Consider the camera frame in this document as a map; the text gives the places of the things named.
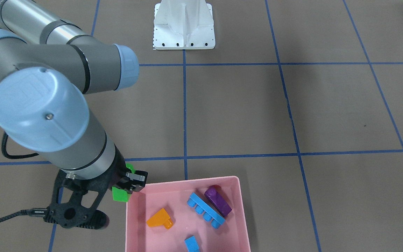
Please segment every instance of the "gray surface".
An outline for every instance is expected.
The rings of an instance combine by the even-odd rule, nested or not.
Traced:
[[[96,0],[38,2],[91,33]],[[151,49],[158,2],[101,0],[95,36],[130,46],[142,64],[182,64],[181,51]],[[277,62],[264,0],[208,2],[216,48],[186,52],[187,63]],[[366,62],[343,1],[268,2],[281,62]],[[403,62],[403,0],[346,3],[369,59]],[[403,139],[403,64],[373,67]],[[322,251],[403,251],[403,148],[369,65],[283,65],[282,72]],[[143,66],[135,86],[85,96],[125,158],[184,156],[183,73],[183,66]],[[318,251],[297,156],[200,157],[296,155],[278,66],[188,66],[186,88],[189,178],[240,178],[253,252]],[[11,140],[8,148],[30,153]],[[386,150],[397,153],[358,154]],[[8,162],[1,153],[0,162]],[[183,160],[134,165],[150,172],[149,182],[184,179]],[[46,206],[56,173],[51,165],[0,166],[0,217]],[[125,205],[106,197],[100,209],[109,228],[58,227],[53,251],[123,251]],[[47,251],[51,228],[28,217],[0,224],[0,251]]]

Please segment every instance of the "purple block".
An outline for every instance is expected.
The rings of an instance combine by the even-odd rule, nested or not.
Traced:
[[[206,198],[216,207],[219,213],[226,217],[231,212],[231,207],[225,199],[217,192],[214,185],[211,185],[205,192]]]

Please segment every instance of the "pink box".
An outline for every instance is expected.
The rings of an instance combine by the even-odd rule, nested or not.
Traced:
[[[212,206],[203,195],[211,185],[222,189],[219,193],[231,206],[225,223],[214,229],[187,205],[191,193],[196,193]],[[174,225],[148,227],[146,221],[165,208]],[[176,182],[147,184],[141,192],[133,193],[127,203],[125,225],[126,252],[185,252],[184,240],[195,236],[200,252],[250,252],[242,193],[236,176],[213,177]]]

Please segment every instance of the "white plastic bracket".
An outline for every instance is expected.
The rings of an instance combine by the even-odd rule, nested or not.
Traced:
[[[153,48],[213,49],[212,5],[205,0],[162,0],[155,5]]]

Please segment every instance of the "blue lego brick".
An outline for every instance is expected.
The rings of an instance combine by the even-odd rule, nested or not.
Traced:
[[[186,243],[188,252],[200,252],[200,247],[198,247],[197,240],[194,236],[185,239],[184,243]]]
[[[197,212],[197,214],[205,212],[203,214],[203,219],[207,222],[212,220],[211,226],[215,229],[219,228],[225,222],[225,219],[220,214],[208,206],[208,204],[200,199],[200,197],[195,193],[192,193],[191,196],[189,196],[188,205],[190,207],[195,207],[195,212]]]

